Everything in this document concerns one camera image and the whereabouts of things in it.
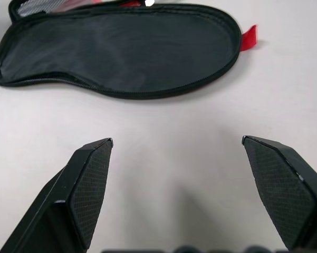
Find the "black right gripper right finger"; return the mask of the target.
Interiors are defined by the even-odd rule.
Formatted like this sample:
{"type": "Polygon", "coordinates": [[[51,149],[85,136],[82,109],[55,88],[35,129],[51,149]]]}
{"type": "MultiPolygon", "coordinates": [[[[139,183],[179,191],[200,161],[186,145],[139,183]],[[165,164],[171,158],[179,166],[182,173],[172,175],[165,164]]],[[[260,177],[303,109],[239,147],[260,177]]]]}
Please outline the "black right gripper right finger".
{"type": "Polygon", "coordinates": [[[288,250],[317,251],[317,172],[291,147],[242,138],[260,199],[288,250]]]}

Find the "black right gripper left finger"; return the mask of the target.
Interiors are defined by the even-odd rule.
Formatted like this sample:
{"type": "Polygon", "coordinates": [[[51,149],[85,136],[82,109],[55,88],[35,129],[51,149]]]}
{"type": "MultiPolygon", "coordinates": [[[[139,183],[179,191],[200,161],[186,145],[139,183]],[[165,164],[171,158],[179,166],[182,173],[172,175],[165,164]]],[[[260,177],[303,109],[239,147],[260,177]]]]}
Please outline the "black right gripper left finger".
{"type": "Polygon", "coordinates": [[[77,149],[32,202],[0,253],[87,253],[100,215],[113,140],[77,149]]]}

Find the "red and black paddle case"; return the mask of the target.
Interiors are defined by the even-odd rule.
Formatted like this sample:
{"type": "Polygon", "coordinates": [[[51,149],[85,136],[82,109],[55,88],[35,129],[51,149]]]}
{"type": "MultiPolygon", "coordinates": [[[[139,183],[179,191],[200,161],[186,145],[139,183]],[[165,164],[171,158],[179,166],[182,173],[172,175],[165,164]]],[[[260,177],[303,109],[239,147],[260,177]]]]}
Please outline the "red and black paddle case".
{"type": "Polygon", "coordinates": [[[0,86],[66,83],[113,98],[151,100],[219,79],[257,27],[226,12],[155,0],[11,0],[0,42],[0,86]]]}

